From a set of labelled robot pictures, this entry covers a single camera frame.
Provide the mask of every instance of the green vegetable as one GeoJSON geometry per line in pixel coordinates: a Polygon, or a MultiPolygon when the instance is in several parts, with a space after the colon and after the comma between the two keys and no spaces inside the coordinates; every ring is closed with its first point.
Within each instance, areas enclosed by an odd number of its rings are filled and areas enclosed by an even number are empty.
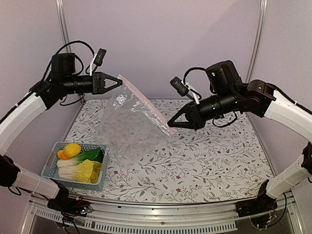
{"type": "Polygon", "coordinates": [[[84,160],[96,161],[102,163],[104,158],[104,153],[100,148],[95,150],[90,150],[84,152],[76,157],[73,157],[68,160],[59,160],[57,162],[58,168],[61,167],[68,167],[68,166],[77,166],[78,164],[82,163],[84,160]]]}

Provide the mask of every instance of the wire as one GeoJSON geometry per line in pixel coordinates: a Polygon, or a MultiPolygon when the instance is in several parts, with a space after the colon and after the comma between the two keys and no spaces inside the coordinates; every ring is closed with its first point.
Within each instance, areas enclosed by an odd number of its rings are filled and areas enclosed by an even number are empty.
{"type": "Polygon", "coordinates": [[[191,67],[191,68],[190,68],[189,70],[187,70],[186,73],[184,74],[184,77],[183,77],[183,83],[184,83],[184,84],[185,84],[187,75],[188,75],[191,71],[194,71],[194,70],[205,71],[206,69],[203,68],[203,67],[191,67]]]}
{"type": "Polygon", "coordinates": [[[18,189],[18,187],[15,187],[15,188],[16,188],[16,190],[18,191],[18,193],[12,191],[11,188],[8,187],[8,189],[9,189],[9,191],[10,191],[11,193],[13,193],[13,194],[15,194],[15,195],[17,195],[17,196],[21,196],[21,192],[20,192],[20,190],[18,189]]]}
{"type": "Polygon", "coordinates": [[[75,104],[75,103],[77,103],[77,102],[83,100],[84,97],[85,97],[85,94],[82,94],[82,95],[81,95],[81,98],[79,98],[78,100],[73,101],[73,102],[70,102],[70,103],[63,104],[63,103],[66,101],[66,99],[67,99],[67,95],[66,95],[64,101],[60,102],[59,105],[60,105],[60,106],[69,106],[69,105],[73,105],[73,104],[75,104]]]}
{"type": "MultiPolygon", "coordinates": [[[[61,48],[59,48],[59,49],[57,50],[57,52],[55,53],[55,55],[57,55],[57,54],[58,54],[62,49],[64,49],[66,46],[69,46],[69,45],[75,44],[75,43],[84,44],[85,46],[87,46],[87,47],[90,49],[92,55],[94,55],[94,50],[92,49],[92,47],[91,47],[88,43],[86,43],[86,42],[84,42],[84,41],[81,41],[81,40],[74,40],[74,41],[71,41],[71,42],[69,42],[69,43],[63,45],[61,48]]],[[[47,68],[45,69],[45,72],[44,72],[43,77],[42,77],[41,80],[44,80],[44,79],[45,79],[45,77],[46,77],[46,75],[47,75],[47,73],[48,73],[48,71],[49,71],[49,68],[50,68],[50,66],[51,66],[51,63],[52,63],[52,61],[50,60],[50,62],[49,62],[49,64],[48,64],[47,68]]]]}
{"type": "Polygon", "coordinates": [[[272,227],[272,226],[276,225],[279,221],[281,221],[281,219],[284,217],[284,215],[285,215],[285,213],[286,213],[286,209],[287,209],[287,197],[286,197],[285,193],[283,193],[283,195],[284,195],[284,198],[285,198],[285,208],[284,208],[284,211],[283,211],[281,217],[280,217],[274,224],[269,225],[268,227],[272,227]]]}
{"type": "Polygon", "coordinates": [[[278,88],[276,85],[274,84],[270,84],[269,85],[273,86],[274,89],[276,89],[277,91],[279,91],[288,101],[290,101],[292,104],[296,104],[296,106],[298,106],[299,108],[301,108],[302,110],[308,112],[310,115],[312,115],[312,111],[310,111],[308,108],[304,107],[303,105],[300,105],[299,103],[295,102],[293,99],[291,99],[287,94],[284,93],[283,90],[281,90],[280,88],[278,88]]]}
{"type": "Polygon", "coordinates": [[[283,213],[282,213],[281,217],[274,224],[266,226],[266,228],[257,228],[256,226],[254,226],[254,224],[252,223],[251,218],[250,218],[249,220],[250,220],[250,222],[251,222],[251,224],[253,225],[254,228],[259,229],[259,230],[267,229],[269,227],[272,227],[272,226],[276,225],[277,223],[279,223],[279,221],[282,220],[282,218],[284,217],[284,215],[286,213],[286,210],[287,210],[287,197],[286,197],[285,193],[283,193],[283,195],[284,195],[284,198],[285,198],[285,208],[283,210],[283,213]]]}
{"type": "Polygon", "coordinates": [[[5,116],[2,117],[2,119],[0,119],[0,124],[18,107],[20,106],[26,99],[28,99],[34,92],[31,91],[29,92],[25,97],[23,97],[18,103],[17,106],[13,106],[6,114],[5,116]]]}
{"type": "Polygon", "coordinates": [[[59,210],[61,210],[60,213],[63,215],[63,220],[62,220],[62,221],[63,221],[63,229],[64,229],[68,234],[70,234],[70,232],[68,232],[68,231],[66,230],[65,226],[64,226],[64,225],[65,225],[64,218],[66,218],[69,222],[71,222],[71,223],[74,225],[77,234],[80,234],[79,229],[78,229],[76,223],[74,222],[74,220],[70,217],[70,214],[64,212],[64,210],[63,210],[60,206],[58,206],[57,204],[55,204],[51,199],[47,198],[45,195],[42,195],[42,194],[39,194],[39,195],[42,196],[42,197],[44,197],[44,198],[47,199],[48,201],[50,201],[50,202],[51,202],[53,205],[55,205],[59,210]]]}
{"type": "Polygon", "coordinates": [[[210,85],[209,85],[209,89],[210,89],[210,92],[211,92],[212,94],[217,94],[217,92],[214,91],[213,86],[211,85],[211,83],[210,83],[210,85]]]}
{"type": "Polygon", "coordinates": [[[198,92],[196,92],[195,90],[193,90],[193,89],[190,89],[190,91],[192,91],[193,93],[195,93],[197,96],[198,96],[198,100],[201,100],[202,99],[202,96],[198,93],[198,92]]]}
{"type": "MultiPolygon", "coordinates": [[[[191,71],[194,71],[194,70],[205,71],[206,69],[203,68],[203,67],[192,67],[192,68],[190,68],[189,70],[187,70],[187,71],[185,72],[185,74],[184,74],[184,77],[183,77],[183,84],[184,84],[184,85],[185,85],[185,83],[186,83],[186,77],[187,77],[187,75],[188,75],[191,71]]],[[[190,91],[193,92],[193,93],[195,93],[195,94],[198,96],[198,100],[201,100],[201,99],[202,99],[202,96],[201,96],[198,92],[196,92],[196,91],[193,90],[193,89],[190,89],[190,91]]],[[[193,100],[193,101],[195,100],[194,97],[192,97],[192,96],[189,95],[189,94],[187,94],[186,96],[187,96],[189,99],[193,100]]]]}
{"type": "MultiPolygon", "coordinates": [[[[97,70],[98,66],[96,65],[95,68],[92,70],[92,73],[95,72],[97,70]]],[[[90,69],[90,65],[87,66],[86,70],[84,71],[87,75],[90,74],[90,72],[88,72],[88,69],[90,69]]]]}
{"type": "Polygon", "coordinates": [[[234,118],[231,122],[226,123],[226,124],[221,125],[221,126],[218,126],[218,125],[215,124],[215,118],[214,118],[214,119],[213,119],[213,125],[214,125],[215,127],[217,127],[217,128],[225,128],[225,127],[231,125],[232,123],[234,123],[234,122],[237,120],[237,114],[236,114],[235,112],[233,112],[233,113],[234,113],[234,115],[235,115],[235,118],[234,118]]]}
{"type": "Polygon", "coordinates": [[[75,58],[77,58],[77,60],[80,62],[80,64],[81,64],[81,70],[80,70],[80,72],[78,72],[78,73],[76,73],[76,74],[74,74],[75,76],[79,76],[82,72],[83,72],[83,62],[81,61],[81,59],[77,56],[77,55],[75,55],[75,58]]]}

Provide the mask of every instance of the yellow lemon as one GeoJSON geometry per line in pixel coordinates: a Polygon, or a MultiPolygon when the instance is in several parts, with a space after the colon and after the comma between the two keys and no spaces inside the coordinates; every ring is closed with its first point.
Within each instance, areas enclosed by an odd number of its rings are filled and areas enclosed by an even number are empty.
{"type": "Polygon", "coordinates": [[[80,154],[80,151],[81,151],[81,146],[76,143],[70,143],[66,145],[64,148],[64,154],[70,158],[75,157],[78,154],[80,154]]]}

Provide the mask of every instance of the orange fruit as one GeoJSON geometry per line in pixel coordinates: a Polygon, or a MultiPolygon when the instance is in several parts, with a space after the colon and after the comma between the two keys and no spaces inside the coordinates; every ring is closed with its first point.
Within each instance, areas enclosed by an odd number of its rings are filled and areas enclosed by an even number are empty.
{"type": "Polygon", "coordinates": [[[59,151],[58,151],[58,158],[59,158],[59,159],[62,159],[62,160],[68,160],[68,159],[70,159],[69,157],[67,157],[67,156],[64,154],[64,150],[59,150],[59,151]]]}

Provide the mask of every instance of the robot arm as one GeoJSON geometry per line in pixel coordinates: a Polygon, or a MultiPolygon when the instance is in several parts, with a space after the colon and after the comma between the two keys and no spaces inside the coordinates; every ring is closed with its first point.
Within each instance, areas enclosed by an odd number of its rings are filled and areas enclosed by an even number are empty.
{"type": "MultiPolygon", "coordinates": [[[[265,212],[271,209],[270,206],[276,208],[276,198],[312,176],[312,112],[275,85],[261,80],[244,84],[231,61],[217,63],[205,69],[205,72],[215,95],[201,100],[199,104],[194,101],[186,104],[168,121],[170,127],[197,130],[203,128],[207,120],[222,118],[232,111],[252,112],[283,124],[309,141],[302,155],[292,165],[262,183],[257,198],[236,204],[239,216],[265,212]],[[185,115],[187,121],[176,121],[181,115],[185,115]]],[[[184,84],[177,77],[171,81],[171,85],[182,96],[189,91],[184,84]]]]}
{"type": "MultiPolygon", "coordinates": [[[[92,63],[96,67],[101,66],[105,53],[105,50],[100,49],[94,55],[92,63]]],[[[75,58],[77,56],[74,53],[57,53],[52,56],[48,78],[35,84],[6,117],[0,120],[0,185],[14,186],[40,194],[52,200],[48,204],[49,208],[73,215],[77,215],[77,210],[69,205],[75,203],[68,197],[69,192],[65,187],[22,168],[7,157],[6,153],[13,141],[35,118],[65,96],[85,93],[104,94],[122,84],[122,80],[102,72],[94,72],[95,69],[89,75],[74,74],[75,58]],[[116,84],[106,87],[106,79],[115,81],[116,84]]]]}

